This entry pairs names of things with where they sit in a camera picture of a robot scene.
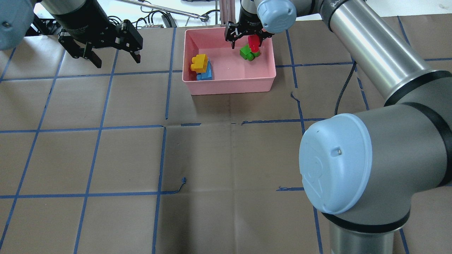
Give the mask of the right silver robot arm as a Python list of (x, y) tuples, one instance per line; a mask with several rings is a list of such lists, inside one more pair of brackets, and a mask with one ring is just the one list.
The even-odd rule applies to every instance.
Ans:
[(262, 41), (314, 13), (386, 102), (304, 132), (303, 188), (329, 220), (331, 253), (391, 254), (412, 196), (451, 183), (451, 73), (433, 69), (363, 0), (242, 0), (225, 39)]

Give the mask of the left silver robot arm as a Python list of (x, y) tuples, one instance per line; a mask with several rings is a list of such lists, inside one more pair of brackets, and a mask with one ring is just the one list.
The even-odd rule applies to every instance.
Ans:
[[(36, 0), (0, 2), (0, 48), (16, 47), (34, 21)], [(58, 42), (74, 59), (83, 58), (101, 68), (102, 60), (94, 48), (116, 48), (141, 62), (143, 37), (132, 22), (113, 24), (96, 0), (41, 0), (39, 3), (62, 26)]]

